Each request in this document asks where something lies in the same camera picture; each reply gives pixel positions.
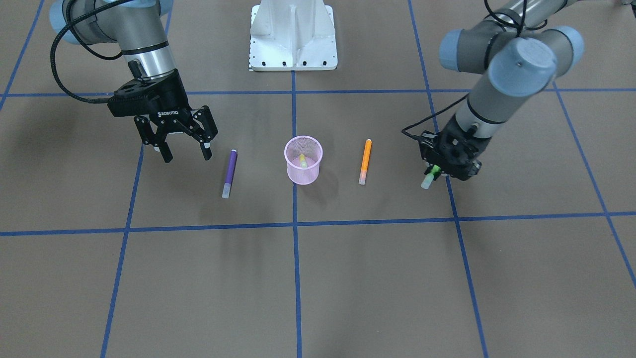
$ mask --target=mesh pencil cup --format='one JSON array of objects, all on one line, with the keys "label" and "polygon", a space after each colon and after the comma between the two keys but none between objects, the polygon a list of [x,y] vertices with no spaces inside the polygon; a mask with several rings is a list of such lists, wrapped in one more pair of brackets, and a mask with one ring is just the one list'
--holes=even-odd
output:
[{"label": "mesh pencil cup", "polygon": [[311,184],[320,172],[322,146],[310,136],[292,138],[285,146],[287,176],[292,182],[300,185]]}]

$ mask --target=light blue joint cap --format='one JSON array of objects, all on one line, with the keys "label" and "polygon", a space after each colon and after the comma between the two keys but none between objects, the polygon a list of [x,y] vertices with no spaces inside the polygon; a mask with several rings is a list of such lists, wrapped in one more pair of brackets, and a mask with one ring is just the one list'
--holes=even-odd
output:
[{"label": "light blue joint cap", "polygon": [[[57,0],[48,10],[48,20],[51,22],[51,27],[55,34],[59,34],[60,31],[66,26],[66,20],[64,19],[64,10],[62,9],[62,3],[64,0]],[[66,42],[72,43],[73,45],[79,45],[79,41],[73,36],[70,31],[67,31],[62,39]]]},{"label": "light blue joint cap", "polygon": [[459,72],[457,64],[457,47],[462,29],[452,30],[441,40],[439,44],[439,63],[446,69]]},{"label": "light blue joint cap", "polygon": [[[114,3],[116,0],[104,0],[105,3]],[[133,0],[129,3],[124,3],[119,6],[126,8],[149,8],[157,3],[156,0]]]},{"label": "light blue joint cap", "polygon": [[572,64],[568,71],[570,71],[575,64],[577,64],[581,58],[583,57],[583,52],[585,52],[585,42],[583,41],[583,36],[579,34],[574,28],[569,26],[557,26],[554,29],[558,32],[562,33],[570,40],[570,44],[572,45],[572,50],[574,53],[572,54]]},{"label": "light blue joint cap", "polygon": [[172,10],[172,4],[174,4],[174,0],[159,0],[159,5],[161,6],[161,14],[159,16],[164,16]]},{"label": "light blue joint cap", "polygon": [[490,61],[488,77],[501,93],[527,97],[541,91],[557,71],[557,57],[543,42],[516,38]]}]

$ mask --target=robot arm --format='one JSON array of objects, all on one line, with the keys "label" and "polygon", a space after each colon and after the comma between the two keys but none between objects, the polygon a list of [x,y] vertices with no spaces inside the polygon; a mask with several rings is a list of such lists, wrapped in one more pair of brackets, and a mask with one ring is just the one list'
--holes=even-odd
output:
[{"label": "robot arm", "polygon": [[[108,4],[114,7],[101,10]],[[169,133],[184,132],[195,138],[205,160],[212,156],[210,141],[218,130],[207,106],[193,110],[181,82],[170,50],[161,16],[172,8],[172,0],[57,0],[50,10],[56,32],[73,28],[71,22],[88,13],[93,16],[74,25],[64,34],[71,43],[117,43],[134,77],[114,95],[103,101],[115,117],[134,116],[142,142],[161,152],[165,162],[172,154],[165,142]],[[85,100],[68,91],[57,78],[53,43],[53,74],[60,87],[73,98]],[[103,103],[86,100],[89,103]]]},{"label": "robot arm", "polygon": [[442,66],[483,75],[442,131],[424,131],[417,138],[422,159],[429,164],[422,187],[442,174],[460,180],[476,175],[481,168],[477,157],[501,126],[578,62],[584,45],[573,28],[560,26],[539,34],[515,28],[525,23],[525,30],[533,29],[576,1],[512,0],[493,11],[498,20],[489,16],[470,30],[445,36],[439,49]]}]

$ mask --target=yellow marker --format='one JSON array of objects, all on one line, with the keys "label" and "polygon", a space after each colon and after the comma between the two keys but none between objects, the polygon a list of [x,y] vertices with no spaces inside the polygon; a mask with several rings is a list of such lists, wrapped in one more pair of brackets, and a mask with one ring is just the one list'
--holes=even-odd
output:
[{"label": "yellow marker", "polygon": [[300,167],[301,168],[303,168],[303,169],[307,168],[307,160],[305,159],[305,154],[301,154],[298,157],[298,160],[300,161]]}]

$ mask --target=purple marker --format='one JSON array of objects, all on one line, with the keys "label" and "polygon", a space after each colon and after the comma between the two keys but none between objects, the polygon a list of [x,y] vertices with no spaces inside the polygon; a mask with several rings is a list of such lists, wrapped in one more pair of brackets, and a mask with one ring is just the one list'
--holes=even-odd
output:
[{"label": "purple marker", "polygon": [[230,189],[232,188],[232,180],[234,179],[234,168],[237,166],[237,157],[239,154],[236,149],[230,152],[230,163],[228,164],[228,172],[225,174],[225,185],[223,186],[223,199],[230,197]]}]

